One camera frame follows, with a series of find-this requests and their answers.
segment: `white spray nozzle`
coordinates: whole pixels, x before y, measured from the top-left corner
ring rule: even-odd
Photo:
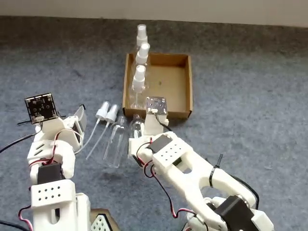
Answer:
[[[143,42],[148,42],[148,36],[146,35],[146,25],[138,25],[137,33],[137,46],[140,47]]]
[[[95,117],[98,118],[99,120],[105,120],[107,113],[108,113],[108,109],[109,109],[110,103],[108,101],[105,101],[101,108],[98,109]]]
[[[149,57],[149,49],[150,44],[147,42],[143,42],[140,46],[139,51],[136,55],[136,63],[137,64],[145,64]]]
[[[136,93],[141,93],[144,89],[145,70],[146,70],[145,66],[138,65],[136,67],[136,72],[135,72],[135,75],[133,78],[133,84],[132,84],[133,90]]]
[[[106,116],[106,119],[105,119],[108,124],[115,122],[118,111],[119,111],[119,106],[116,105],[116,104],[113,104],[111,106],[109,112],[107,113],[107,116]]]

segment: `cardboard box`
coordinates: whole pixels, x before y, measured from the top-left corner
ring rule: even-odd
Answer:
[[[161,96],[167,100],[168,118],[187,119],[193,111],[193,84],[191,58],[186,54],[150,53],[151,74],[149,96]],[[131,66],[133,54],[126,56],[123,91],[123,113],[126,117],[139,114],[145,117],[145,110],[133,109],[129,105],[129,85],[132,82]]]

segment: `white robotic arm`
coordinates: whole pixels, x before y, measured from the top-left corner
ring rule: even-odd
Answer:
[[[209,230],[218,231],[274,230],[271,220],[264,212],[252,209],[256,199],[246,187],[219,167],[212,166],[204,160],[174,132],[157,134],[163,129],[161,124],[167,124],[166,120],[159,119],[163,116],[166,119],[167,109],[165,108],[165,112],[162,113],[161,108],[156,108],[158,105],[163,105],[162,101],[154,98],[154,102],[156,101],[156,104],[148,103],[147,106],[144,124],[146,135],[130,139],[130,154],[135,155],[135,159],[140,162],[154,164],[155,172],[161,174],[185,197],[197,214],[195,219],[201,224],[202,230],[206,230],[206,225]],[[152,121],[150,129],[147,126],[147,118],[157,119],[155,122]],[[142,146],[138,154],[133,152],[145,142],[150,144]],[[226,192],[229,197],[223,201],[220,200],[219,203],[216,200],[205,200],[201,194],[203,187],[219,189]]]
[[[82,147],[86,128],[84,107],[62,120],[52,95],[25,99],[32,123],[40,122],[28,153],[34,231],[90,231],[90,201],[76,193],[70,180],[75,154]]]

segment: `white wall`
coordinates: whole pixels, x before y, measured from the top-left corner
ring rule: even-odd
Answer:
[[[308,0],[0,0],[0,15],[308,27]]]

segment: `circuit board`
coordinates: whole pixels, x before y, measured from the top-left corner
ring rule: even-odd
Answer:
[[[58,117],[51,93],[25,98],[32,124]]]

